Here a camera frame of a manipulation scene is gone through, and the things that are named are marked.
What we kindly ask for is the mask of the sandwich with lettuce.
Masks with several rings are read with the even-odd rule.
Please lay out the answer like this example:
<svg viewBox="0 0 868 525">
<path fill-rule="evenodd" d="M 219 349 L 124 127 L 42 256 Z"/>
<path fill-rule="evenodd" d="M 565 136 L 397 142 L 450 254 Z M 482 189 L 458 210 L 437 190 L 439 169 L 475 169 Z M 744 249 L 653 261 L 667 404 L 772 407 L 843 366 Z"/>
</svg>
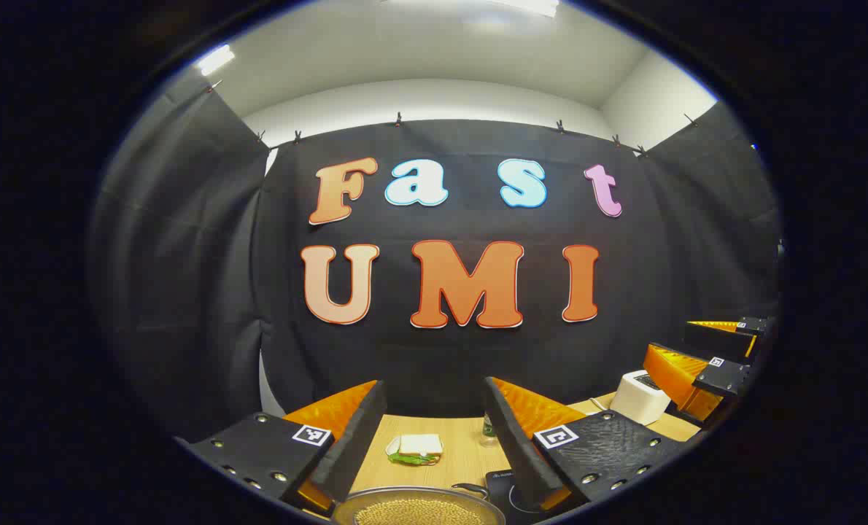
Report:
<svg viewBox="0 0 868 525">
<path fill-rule="evenodd" d="M 443 443 L 437 433 L 403 433 L 385 448 L 385 455 L 393 463 L 434 465 L 443 456 Z"/>
</svg>

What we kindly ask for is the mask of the ceiling light panel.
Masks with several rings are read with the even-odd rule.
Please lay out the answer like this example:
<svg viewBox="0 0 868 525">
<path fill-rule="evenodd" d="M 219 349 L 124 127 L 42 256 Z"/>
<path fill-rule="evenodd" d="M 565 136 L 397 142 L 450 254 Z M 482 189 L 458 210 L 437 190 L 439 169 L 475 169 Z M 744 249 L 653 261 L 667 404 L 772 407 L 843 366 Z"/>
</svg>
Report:
<svg viewBox="0 0 868 525">
<path fill-rule="evenodd" d="M 194 64 L 198 73 L 204 76 L 210 76 L 220 70 L 226 64 L 233 62 L 236 55 L 230 47 L 230 44 L 221 44 L 217 49 L 213 49 L 205 54 L 201 59 L 198 59 Z"/>
</svg>

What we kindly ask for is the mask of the white toaster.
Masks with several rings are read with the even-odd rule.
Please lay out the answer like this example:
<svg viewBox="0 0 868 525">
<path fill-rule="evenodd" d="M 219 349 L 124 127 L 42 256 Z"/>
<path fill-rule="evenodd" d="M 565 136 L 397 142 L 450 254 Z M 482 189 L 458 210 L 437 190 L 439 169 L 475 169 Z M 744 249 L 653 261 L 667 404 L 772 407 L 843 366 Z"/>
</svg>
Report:
<svg viewBox="0 0 868 525">
<path fill-rule="evenodd" d="M 653 424 L 667 411 L 671 399 L 645 370 L 625 373 L 608 409 L 643 426 Z"/>
</svg>

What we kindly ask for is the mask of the steel pot with black handle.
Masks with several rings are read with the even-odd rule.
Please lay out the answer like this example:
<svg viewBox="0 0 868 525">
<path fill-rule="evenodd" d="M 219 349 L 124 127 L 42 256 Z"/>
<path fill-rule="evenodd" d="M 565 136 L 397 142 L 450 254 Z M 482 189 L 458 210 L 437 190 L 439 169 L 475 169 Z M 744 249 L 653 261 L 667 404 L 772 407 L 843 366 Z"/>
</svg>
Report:
<svg viewBox="0 0 868 525">
<path fill-rule="evenodd" d="M 453 502 L 462 508 L 474 511 L 485 525 L 506 525 L 506 518 L 489 501 L 489 491 L 475 484 L 454 484 L 450 489 L 431 488 L 431 486 L 381 486 L 352 493 L 348 499 L 336 505 L 331 521 L 335 525 L 355 525 L 355 512 L 368 505 L 391 499 L 437 499 Z"/>
</svg>

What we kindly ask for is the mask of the black backdrop cloth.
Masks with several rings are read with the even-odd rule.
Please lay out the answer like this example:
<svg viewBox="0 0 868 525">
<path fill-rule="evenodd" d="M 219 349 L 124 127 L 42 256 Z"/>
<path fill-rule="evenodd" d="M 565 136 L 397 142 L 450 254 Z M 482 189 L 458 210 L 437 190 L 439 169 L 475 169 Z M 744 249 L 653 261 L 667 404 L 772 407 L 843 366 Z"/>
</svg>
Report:
<svg viewBox="0 0 868 525">
<path fill-rule="evenodd" d="M 638 157 L 494 120 L 368 124 L 273 152 L 180 81 L 107 167 L 98 319 L 167 432 L 198 441 L 381 380 L 402 416 L 478 416 L 483 378 L 612 391 L 687 320 L 768 316 L 780 220 L 725 104 Z"/>
</svg>

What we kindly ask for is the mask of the pile of soybeans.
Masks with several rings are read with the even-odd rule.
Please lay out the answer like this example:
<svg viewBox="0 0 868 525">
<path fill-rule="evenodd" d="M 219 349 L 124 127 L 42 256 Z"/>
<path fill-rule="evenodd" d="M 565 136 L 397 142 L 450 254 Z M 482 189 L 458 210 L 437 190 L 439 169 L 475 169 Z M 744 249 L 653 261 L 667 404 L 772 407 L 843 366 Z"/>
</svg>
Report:
<svg viewBox="0 0 868 525">
<path fill-rule="evenodd" d="M 437 499 L 391 499 L 355 512 L 355 525 L 485 525 L 474 511 Z"/>
</svg>

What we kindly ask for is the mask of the row of black clips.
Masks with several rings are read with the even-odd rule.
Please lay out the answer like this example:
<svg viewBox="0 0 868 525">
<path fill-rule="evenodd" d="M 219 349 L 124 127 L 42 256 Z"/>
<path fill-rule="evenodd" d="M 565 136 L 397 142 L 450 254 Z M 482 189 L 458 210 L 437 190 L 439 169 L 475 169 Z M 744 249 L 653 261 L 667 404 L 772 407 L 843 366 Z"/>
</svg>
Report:
<svg viewBox="0 0 868 525">
<path fill-rule="evenodd" d="M 410 79 L 381 81 L 308 94 L 261 109 L 243 121 L 267 145 L 370 124 L 421 120 L 488 120 L 532 124 L 601 139 L 618 137 L 651 149 L 716 104 L 700 87 L 681 81 L 666 93 L 619 94 L 605 110 L 568 99 L 481 81 Z"/>
</svg>

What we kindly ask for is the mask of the black induction cooktop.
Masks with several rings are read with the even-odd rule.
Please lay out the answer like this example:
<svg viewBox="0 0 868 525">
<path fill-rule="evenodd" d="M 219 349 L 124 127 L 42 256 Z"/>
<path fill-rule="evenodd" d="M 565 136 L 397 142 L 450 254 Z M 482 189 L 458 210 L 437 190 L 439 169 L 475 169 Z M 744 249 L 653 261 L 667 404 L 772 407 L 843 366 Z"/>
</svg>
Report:
<svg viewBox="0 0 868 525">
<path fill-rule="evenodd" d="M 547 512 L 540 510 L 538 506 L 525 504 L 513 471 L 487 472 L 484 481 L 490 502 L 505 516 L 506 525 L 534 525 L 546 518 Z"/>
</svg>

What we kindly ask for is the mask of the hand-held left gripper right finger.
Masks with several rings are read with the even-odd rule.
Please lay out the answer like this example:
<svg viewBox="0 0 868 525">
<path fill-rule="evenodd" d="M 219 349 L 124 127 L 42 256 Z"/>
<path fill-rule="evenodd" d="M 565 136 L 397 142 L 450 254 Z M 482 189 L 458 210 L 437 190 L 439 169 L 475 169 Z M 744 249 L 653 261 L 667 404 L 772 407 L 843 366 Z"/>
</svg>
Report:
<svg viewBox="0 0 868 525">
<path fill-rule="evenodd" d="M 661 435 L 611 410 L 584 415 L 498 378 L 484 379 L 484 407 L 524 501 L 546 511 L 606 502 L 697 442 Z"/>
</svg>

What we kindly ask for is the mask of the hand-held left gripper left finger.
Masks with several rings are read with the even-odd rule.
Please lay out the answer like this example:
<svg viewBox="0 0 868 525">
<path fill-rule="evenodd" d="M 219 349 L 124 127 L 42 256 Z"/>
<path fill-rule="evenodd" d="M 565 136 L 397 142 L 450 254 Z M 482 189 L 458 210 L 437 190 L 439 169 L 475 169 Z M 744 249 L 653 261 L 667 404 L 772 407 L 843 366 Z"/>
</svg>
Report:
<svg viewBox="0 0 868 525">
<path fill-rule="evenodd" d="M 385 384 L 371 380 L 285 416 L 257 412 L 193 443 L 177 442 L 269 502 L 330 515 L 349 495 L 385 412 Z"/>
</svg>

